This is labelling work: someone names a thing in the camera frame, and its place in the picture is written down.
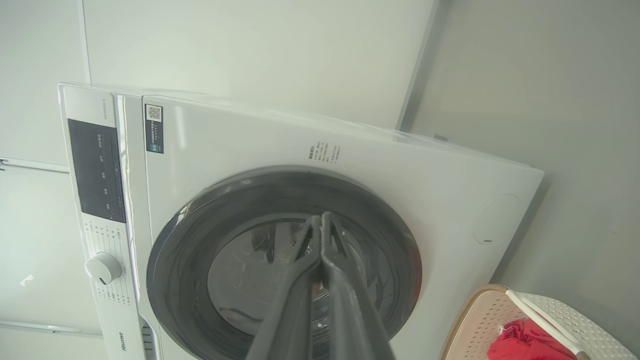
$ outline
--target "laundry basket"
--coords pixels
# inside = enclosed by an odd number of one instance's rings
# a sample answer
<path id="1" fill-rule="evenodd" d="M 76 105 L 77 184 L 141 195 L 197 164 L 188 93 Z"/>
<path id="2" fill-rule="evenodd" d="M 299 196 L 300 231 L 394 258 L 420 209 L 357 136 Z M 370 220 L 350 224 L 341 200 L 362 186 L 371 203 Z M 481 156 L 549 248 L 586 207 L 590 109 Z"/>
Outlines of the laundry basket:
<path id="1" fill-rule="evenodd" d="M 469 299 L 451 327 L 440 360 L 487 360 L 505 323 L 531 318 L 578 360 L 637 360 L 618 340 L 563 302 L 486 285 Z"/>

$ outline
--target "red cloth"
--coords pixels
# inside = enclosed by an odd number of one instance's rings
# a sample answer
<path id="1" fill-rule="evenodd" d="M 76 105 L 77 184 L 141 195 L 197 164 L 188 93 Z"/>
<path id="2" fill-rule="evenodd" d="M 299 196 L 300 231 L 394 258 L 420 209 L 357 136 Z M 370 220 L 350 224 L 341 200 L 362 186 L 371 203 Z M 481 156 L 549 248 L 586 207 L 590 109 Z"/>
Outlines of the red cloth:
<path id="1" fill-rule="evenodd" d="M 489 360 L 575 360 L 575 355 L 531 319 L 515 320 L 491 344 Z"/>

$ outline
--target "gray wall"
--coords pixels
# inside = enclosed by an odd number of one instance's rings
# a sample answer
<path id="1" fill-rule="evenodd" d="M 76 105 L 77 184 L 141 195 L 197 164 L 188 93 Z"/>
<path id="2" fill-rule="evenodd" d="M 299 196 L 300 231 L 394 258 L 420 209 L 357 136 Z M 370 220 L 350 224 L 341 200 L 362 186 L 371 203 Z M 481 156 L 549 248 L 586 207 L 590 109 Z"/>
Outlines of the gray wall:
<path id="1" fill-rule="evenodd" d="M 640 354 L 640 1 L 447 5 L 413 132 L 546 172 L 494 280 Z"/>

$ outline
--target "white washing machine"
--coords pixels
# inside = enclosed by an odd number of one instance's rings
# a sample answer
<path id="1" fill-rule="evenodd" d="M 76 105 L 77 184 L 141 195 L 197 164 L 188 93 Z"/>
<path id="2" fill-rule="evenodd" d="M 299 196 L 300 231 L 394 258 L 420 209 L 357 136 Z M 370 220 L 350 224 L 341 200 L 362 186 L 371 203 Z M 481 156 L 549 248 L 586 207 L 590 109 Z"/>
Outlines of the white washing machine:
<path id="1" fill-rule="evenodd" d="M 398 360 L 436 359 L 543 172 L 449 143 L 205 95 L 62 84 L 109 358 L 243 359 L 296 232 L 333 211 Z M 326 289 L 314 287 L 315 359 Z"/>

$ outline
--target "label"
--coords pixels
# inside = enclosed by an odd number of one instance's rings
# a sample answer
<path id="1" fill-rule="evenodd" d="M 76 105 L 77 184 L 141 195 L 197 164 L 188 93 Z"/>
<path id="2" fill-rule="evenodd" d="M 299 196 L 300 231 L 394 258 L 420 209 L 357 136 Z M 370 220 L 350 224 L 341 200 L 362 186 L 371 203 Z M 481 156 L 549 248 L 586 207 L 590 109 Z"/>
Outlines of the label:
<path id="1" fill-rule="evenodd" d="M 320 142 L 311 145 L 309 149 L 309 160 L 322 161 L 323 163 L 337 164 L 340 158 L 340 145 Z"/>
<path id="2" fill-rule="evenodd" d="M 127 347 L 124 345 L 124 335 L 122 333 L 120 333 L 120 348 L 122 348 L 123 351 L 127 351 Z"/>
<path id="3" fill-rule="evenodd" d="M 163 116 L 162 106 L 145 104 L 147 151 L 164 154 Z"/>

